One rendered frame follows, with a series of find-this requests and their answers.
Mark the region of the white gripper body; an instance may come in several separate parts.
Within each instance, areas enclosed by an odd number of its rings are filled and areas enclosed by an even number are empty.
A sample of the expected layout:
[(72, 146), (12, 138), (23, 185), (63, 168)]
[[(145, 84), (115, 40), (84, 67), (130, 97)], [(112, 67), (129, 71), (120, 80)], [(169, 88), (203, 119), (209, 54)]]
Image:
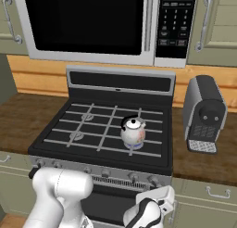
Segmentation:
[(164, 206), (167, 208), (173, 206), (174, 197), (174, 189), (170, 185), (167, 185), (138, 194), (136, 196), (136, 203), (140, 203), (144, 198), (151, 198), (156, 202), (163, 200)]

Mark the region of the black and silver stove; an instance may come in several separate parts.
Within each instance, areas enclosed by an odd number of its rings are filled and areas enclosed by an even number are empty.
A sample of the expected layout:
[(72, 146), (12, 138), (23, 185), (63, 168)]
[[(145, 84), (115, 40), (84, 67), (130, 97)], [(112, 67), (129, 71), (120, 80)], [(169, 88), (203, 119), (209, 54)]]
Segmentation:
[[(172, 100), (176, 75), (169, 70), (138, 70), (69, 65), (69, 100), (28, 149), (31, 163), (83, 171), (92, 168), (94, 186), (138, 193), (155, 189), (172, 178)], [(124, 117), (137, 115), (145, 123), (143, 147), (128, 149), (120, 136)], [(109, 169), (106, 178), (102, 169)], [(133, 183), (129, 174), (139, 181)]]

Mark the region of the green drawer front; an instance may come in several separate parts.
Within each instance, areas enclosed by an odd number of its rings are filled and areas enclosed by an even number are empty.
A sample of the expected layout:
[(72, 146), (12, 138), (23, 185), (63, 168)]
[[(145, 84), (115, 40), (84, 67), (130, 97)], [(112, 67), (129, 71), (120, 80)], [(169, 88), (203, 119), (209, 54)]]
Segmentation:
[(237, 187), (235, 186), (173, 178), (172, 187), (179, 201), (188, 199), (237, 205)]
[(0, 159), (5, 159), (9, 155), (11, 160), (0, 163), (0, 176), (19, 175), (27, 177), (32, 169), (28, 155), (0, 151)]

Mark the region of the green base cupboard door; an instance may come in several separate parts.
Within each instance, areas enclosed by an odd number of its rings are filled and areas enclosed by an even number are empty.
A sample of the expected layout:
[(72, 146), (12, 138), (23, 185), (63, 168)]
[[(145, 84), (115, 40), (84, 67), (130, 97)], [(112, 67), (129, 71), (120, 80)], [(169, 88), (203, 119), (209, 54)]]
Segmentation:
[(6, 213), (28, 216), (35, 200), (31, 179), (24, 175), (0, 173), (0, 204)]
[(182, 202), (177, 204), (172, 222), (169, 218), (165, 218), (164, 228), (237, 228), (237, 211)]

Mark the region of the black oven door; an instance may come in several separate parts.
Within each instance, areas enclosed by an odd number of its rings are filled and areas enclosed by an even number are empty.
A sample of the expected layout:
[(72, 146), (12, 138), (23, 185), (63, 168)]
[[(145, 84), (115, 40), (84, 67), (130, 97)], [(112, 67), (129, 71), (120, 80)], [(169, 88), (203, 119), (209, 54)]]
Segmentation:
[(136, 195), (132, 190), (95, 185), (81, 206), (94, 228), (124, 228), (124, 212), (135, 205)]

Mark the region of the white floral kettle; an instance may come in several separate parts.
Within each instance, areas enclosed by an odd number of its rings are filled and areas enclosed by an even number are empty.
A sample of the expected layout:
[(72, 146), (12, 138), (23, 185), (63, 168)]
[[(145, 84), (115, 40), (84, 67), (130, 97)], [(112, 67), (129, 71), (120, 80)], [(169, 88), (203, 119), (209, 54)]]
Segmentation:
[(137, 150), (143, 147), (145, 139), (146, 123), (137, 115), (124, 117), (121, 121), (120, 136), (124, 145), (130, 150)]

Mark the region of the grey and black coffee machine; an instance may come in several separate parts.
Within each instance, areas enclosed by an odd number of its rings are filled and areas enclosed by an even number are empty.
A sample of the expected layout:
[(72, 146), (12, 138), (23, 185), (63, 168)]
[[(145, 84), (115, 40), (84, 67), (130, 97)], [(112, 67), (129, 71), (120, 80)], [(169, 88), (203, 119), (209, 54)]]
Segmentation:
[(183, 104), (184, 140), (190, 152), (217, 154), (216, 142), (228, 107), (215, 79), (197, 75), (189, 81)]

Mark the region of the silver and black microwave oven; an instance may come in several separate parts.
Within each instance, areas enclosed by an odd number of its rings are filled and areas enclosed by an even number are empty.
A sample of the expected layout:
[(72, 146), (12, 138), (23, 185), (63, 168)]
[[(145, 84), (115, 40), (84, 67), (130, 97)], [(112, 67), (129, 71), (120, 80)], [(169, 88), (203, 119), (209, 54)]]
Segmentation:
[(144, 51), (147, 0), (15, 0), (33, 59), (183, 68), (196, 0), (153, 0), (150, 51)]

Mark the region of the green wall cupboard door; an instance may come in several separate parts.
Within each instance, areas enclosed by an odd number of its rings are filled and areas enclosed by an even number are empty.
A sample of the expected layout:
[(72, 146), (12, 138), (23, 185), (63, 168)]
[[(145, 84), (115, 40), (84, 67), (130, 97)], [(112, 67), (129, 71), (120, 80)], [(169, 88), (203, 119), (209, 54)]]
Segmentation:
[(196, 0), (187, 63), (237, 67), (237, 0), (212, 1), (204, 48), (196, 52), (194, 48), (200, 40), (205, 13), (204, 0)]
[(11, 17), (14, 33), (21, 36), (22, 44), (18, 44), (12, 39), (6, 22), (3, 0), (0, 0), (0, 53), (10, 55), (27, 55), (27, 46), (25, 44), (15, 0), (12, 0), (12, 4), (7, 8)]

